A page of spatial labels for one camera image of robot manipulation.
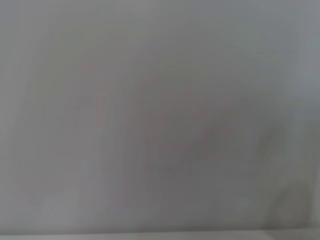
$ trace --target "gray surface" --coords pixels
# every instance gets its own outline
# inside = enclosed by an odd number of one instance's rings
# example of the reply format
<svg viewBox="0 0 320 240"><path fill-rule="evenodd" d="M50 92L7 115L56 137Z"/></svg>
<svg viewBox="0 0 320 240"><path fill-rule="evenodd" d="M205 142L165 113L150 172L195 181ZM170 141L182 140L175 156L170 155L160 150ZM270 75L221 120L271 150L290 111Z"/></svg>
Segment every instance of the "gray surface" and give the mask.
<svg viewBox="0 0 320 240"><path fill-rule="evenodd" d="M308 226L316 16L312 0L1 1L0 234Z"/></svg>

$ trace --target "white ceiling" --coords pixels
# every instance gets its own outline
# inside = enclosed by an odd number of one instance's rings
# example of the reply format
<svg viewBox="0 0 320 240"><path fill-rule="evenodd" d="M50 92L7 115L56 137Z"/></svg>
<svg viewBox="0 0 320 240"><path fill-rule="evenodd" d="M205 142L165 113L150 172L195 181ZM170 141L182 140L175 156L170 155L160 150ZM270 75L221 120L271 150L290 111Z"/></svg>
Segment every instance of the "white ceiling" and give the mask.
<svg viewBox="0 0 320 240"><path fill-rule="evenodd" d="M0 1L0 234L305 227L314 165L288 162L291 97L318 95L317 14Z"/></svg>

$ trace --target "white backdrop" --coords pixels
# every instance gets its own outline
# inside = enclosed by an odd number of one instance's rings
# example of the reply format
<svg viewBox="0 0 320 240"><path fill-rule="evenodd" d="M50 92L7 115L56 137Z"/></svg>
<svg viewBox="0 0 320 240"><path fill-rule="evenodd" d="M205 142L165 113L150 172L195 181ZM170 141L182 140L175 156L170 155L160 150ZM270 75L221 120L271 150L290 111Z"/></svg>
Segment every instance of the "white backdrop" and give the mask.
<svg viewBox="0 0 320 240"><path fill-rule="evenodd" d="M319 20L315 0L2 0L0 234L316 224Z"/></svg>

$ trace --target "white surface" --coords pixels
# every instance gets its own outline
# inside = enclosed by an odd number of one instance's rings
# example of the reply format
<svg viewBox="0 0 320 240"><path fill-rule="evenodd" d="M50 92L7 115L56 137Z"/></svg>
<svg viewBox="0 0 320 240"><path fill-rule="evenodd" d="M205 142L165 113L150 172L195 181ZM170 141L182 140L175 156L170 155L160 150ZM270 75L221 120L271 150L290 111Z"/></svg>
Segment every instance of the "white surface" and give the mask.
<svg viewBox="0 0 320 240"><path fill-rule="evenodd" d="M311 240L307 229L0 236L0 240Z"/></svg>
<svg viewBox="0 0 320 240"><path fill-rule="evenodd" d="M318 10L1 0L0 234L308 226Z"/></svg>

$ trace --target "smooth surface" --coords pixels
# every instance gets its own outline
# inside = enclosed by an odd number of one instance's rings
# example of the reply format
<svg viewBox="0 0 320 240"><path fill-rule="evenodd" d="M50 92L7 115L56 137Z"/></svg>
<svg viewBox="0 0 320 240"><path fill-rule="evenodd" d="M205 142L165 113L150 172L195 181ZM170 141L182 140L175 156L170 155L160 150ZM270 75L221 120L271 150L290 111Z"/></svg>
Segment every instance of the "smooth surface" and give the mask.
<svg viewBox="0 0 320 240"><path fill-rule="evenodd" d="M318 10L1 0L0 234L317 223Z"/></svg>
<svg viewBox="0 0 320 240"><path fill-rule="evenodd" d="M0 236L0 240L311 240L308 229Z"/></svg>

